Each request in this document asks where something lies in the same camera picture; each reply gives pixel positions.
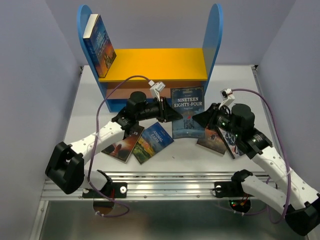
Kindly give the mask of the Nineteen Eighty-Four book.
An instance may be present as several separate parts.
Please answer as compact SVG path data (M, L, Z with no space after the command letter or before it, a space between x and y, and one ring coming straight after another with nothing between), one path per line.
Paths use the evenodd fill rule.
M205 108L204 87L179 87L170 90L172 108L182 115L182 119L172 122L172 138L202 139L205 130L193 116L200 114Z

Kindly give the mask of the A Tale of Two Cities book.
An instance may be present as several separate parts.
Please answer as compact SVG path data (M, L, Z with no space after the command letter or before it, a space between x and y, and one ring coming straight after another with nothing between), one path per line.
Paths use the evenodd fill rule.
M204 138L197 140L196 144L198 146L204 147L207 150L210 150L216 154L224 155L227 151L225 143L221 139L220 135L214 129L209 130L204 129Z

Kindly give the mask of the Little Women book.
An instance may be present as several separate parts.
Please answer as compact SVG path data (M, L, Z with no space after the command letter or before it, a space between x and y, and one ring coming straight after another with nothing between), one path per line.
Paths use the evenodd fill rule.
M237 159L244 155L244 153L236 145L236 137L232 133L221 128L218 128L218 132L233 159Z

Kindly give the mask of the Jane Eyre book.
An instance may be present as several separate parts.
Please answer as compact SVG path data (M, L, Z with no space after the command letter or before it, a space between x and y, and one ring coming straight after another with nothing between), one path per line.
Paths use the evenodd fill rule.
M117 54L100 14L91 14L82 36L99 78L105 78Z

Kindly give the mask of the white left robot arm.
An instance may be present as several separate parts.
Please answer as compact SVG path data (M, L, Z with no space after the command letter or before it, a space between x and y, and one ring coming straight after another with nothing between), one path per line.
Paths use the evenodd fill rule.
M106 197L111 193L111 179L101 170L85 169L85 165L92 166L96 154L133 133L140 121L157 119L167 123L182 117L165 97L147 102L143 92L135 91L125 107L105 126L97 126L94 133L70 144L63 141L58 143L53 149L45 174L67 195L85 188L94 189L100 197Z

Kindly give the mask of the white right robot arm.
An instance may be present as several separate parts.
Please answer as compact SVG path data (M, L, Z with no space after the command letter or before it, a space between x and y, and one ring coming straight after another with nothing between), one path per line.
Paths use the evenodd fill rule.
M192 118L208 130L222 129L233 134L239 150L279 187L275 189L242 170L236 172L230 182L233 194L247 193L284 214L286 223L300 236L306 236L320 224L320 193L289 167L272 142L255 128L255 115L248 105L237 103L227 111L213 103Z

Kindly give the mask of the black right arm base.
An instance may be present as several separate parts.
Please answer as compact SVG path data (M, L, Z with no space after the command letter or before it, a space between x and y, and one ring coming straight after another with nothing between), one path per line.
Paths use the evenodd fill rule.
M250 196L243 191L240 183L234 181L215 182L211 193L216 198L229 198L229 206L234 212L246 214L251 209Z

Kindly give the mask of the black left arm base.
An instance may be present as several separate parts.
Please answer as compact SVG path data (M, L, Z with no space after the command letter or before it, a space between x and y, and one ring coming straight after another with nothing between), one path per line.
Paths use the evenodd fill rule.
M104 198L98 192L93 189L84 189L82 191L82 198L93 200L94 209L108 209L114 208L115 200L125 199L127 197L128 184L126 182L113 182L104 186L100 192L106 195L112 201Z

